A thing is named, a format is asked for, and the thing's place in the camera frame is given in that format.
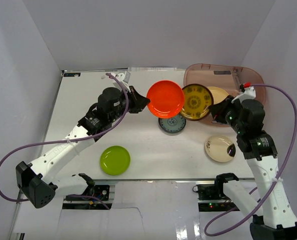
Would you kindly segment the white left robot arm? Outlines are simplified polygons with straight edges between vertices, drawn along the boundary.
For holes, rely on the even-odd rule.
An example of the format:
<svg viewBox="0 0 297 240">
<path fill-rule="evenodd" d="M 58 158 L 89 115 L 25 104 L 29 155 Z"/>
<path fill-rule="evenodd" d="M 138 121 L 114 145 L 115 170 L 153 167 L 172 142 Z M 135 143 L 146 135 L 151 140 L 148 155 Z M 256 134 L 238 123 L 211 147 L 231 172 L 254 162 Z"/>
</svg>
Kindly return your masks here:
<svg viewBox="0 0 297 240">
<path fill-rule="evenodd" d="M 63 143 L 30 163 L 20 162 L 15 167 L 16 183 L 32 205 L 40 209 L 54 197 L 79 195 L 88 200 L 94 195 L 95 183 L 85 173 L 57 179 L 57 173 L 84 149 L 96 143 L 126 113 L 138 114 L 150 103 L 133 86 L 127 90 L 108 87 L 99 95 L 65 137 Z"/>
</svg>

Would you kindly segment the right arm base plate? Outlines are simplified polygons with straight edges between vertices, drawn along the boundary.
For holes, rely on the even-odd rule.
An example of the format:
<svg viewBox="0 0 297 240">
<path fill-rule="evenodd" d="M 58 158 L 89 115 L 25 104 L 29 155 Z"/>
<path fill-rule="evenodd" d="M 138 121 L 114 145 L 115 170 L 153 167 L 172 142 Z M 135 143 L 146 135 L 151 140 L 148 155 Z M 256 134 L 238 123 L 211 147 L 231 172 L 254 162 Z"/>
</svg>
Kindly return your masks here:
<svg viewBox="0 0 297 240">
<path fill-rule="evenodd" d="M 192 191 L 198 194 L 199 200 L 229 200 L 230 198 L 220 193 L 214 184 L 197 184 L 192 187 Z"/>
</svg>

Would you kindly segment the beige bear plate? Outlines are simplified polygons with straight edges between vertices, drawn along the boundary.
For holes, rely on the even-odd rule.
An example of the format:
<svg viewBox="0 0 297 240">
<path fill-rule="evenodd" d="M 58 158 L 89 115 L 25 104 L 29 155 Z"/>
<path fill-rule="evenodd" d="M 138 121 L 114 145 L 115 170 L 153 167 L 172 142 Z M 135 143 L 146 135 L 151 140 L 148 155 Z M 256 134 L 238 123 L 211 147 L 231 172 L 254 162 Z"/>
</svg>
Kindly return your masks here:
<svg viewBox="0 0 297 240">
<path fill-rule="evenodd" d="M 229 95 L 228 92 L 226 92 L 224 89 L 215 87 L 215 86 L 208 86 L 208 90 L 211 92 L 213 96 L 213 104 L 216 105 L 223 100 L 226 99 L 226 97 Z"/>
</svg>

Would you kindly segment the yellow brown patterned plate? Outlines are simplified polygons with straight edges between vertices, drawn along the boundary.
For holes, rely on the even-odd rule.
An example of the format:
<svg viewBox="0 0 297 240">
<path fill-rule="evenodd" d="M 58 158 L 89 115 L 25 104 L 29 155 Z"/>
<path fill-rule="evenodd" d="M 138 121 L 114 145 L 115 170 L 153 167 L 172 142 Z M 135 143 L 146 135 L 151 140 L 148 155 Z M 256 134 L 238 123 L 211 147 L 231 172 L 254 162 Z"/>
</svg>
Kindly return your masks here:
<svg viewBox="0 0 297 240">
<path fill-rule="evenodd" d="M 189 84 L 182 88 L 184 105 L 180 114 L 190 121 L 200 121 L 210 114 L 210 107 L 214 104 L 211 91 L 201 84 Z"/>
</svg>

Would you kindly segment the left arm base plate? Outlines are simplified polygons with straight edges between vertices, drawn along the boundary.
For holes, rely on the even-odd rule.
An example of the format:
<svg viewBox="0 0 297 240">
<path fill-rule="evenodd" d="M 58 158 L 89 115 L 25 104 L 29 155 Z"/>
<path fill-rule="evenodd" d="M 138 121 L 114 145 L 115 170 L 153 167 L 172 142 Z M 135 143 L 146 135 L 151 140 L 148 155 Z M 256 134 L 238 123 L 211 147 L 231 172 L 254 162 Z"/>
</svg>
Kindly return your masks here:
<svg viewBox="0 0 297 240">
<path fill-rule="evenodd" d="M 108 201 L 109 200 L 109 194 L 110 194 L 110 186 L 109 185 L 95 185 L 93 188 L 87 189 L 83 192 L 83 196 L 93 196 L 97 197 L 102 201 Z M 89 197 L 73 197 L 73 196 L 66 196 L 64 198 L 66 201 L 93 201 L 94 199 L 91 199 Z"/>
</svg>

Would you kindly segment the orange plate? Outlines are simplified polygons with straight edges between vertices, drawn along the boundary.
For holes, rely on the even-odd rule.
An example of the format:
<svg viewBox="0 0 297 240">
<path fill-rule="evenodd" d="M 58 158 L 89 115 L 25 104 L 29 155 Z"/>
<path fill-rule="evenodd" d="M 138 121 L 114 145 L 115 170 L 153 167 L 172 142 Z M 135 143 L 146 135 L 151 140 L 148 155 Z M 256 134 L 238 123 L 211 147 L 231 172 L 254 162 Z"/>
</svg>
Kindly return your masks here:
<svg viewBox="0 0 297 240">
<path fill-rule="evenodd" d="M 185 97 L 179 84 L 171 80 L 160 80 L 147 91 L 149 111 L 158 118 L 169 119 L 178 115 L 184 106 Z"/>
</svg>

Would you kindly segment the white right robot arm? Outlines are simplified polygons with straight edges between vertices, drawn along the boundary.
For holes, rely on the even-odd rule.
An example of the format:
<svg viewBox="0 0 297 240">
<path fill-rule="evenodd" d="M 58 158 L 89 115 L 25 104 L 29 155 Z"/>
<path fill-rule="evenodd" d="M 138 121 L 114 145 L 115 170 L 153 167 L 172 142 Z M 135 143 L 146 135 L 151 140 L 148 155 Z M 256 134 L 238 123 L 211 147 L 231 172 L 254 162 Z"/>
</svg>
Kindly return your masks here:
<svg viewBox="0 0 297 240">
<path fill-rule="evenodd" d="M 254 240 L 297 240 L 294 215 L 278 173 L 278 152 L 272 137 L 263 130 L 265 111 L 255 99 L 243 101 L 227 97 L 212 105 L 214 121 L 228 124 L 236 132 L 236 142 L 250 167 L 263 202 L 256 208 L 232 173 L 216 177 L 214 193 L 219 199 L 231 198 L 244 214 L 251 214 L 250 234 Z"/>
</svg>

